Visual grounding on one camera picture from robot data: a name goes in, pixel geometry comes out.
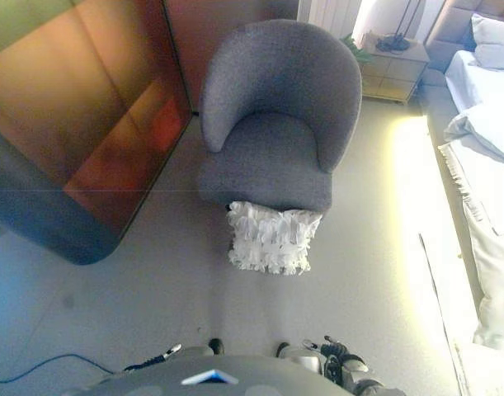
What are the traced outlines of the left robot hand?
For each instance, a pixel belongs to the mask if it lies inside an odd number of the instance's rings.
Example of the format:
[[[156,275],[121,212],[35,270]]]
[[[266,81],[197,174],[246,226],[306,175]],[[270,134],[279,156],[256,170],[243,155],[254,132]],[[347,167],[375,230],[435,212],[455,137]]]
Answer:
[[[163,354],[160,354],[158,356],[154,356],[154,357],[152,357],[152,358],[150,358],[140,364],[129,365],[124,368],[124,371],[142,370],[144,368],[150,367],[151,365],[163,363],[163,362],[167,361],[169,357],[177,354],[181,349],[182,349],[182,344],[177,343],[174,346],[171,346],[169,349],[167,349]]]

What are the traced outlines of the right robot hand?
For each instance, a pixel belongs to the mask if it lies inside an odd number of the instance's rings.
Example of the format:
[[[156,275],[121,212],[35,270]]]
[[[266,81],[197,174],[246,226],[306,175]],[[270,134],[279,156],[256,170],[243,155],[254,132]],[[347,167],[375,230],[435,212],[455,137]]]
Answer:
[[[344,355],[349,353],[346,345],[329,335],[324,336],[324,342],[322,343],[313,342],[310,339],[304,339],[302,341],[302,347],[306,351],[309,351],[311,356],[316,356],[318,358],[322,373],[325,371],[325,365],[327,362],[339,362]]]

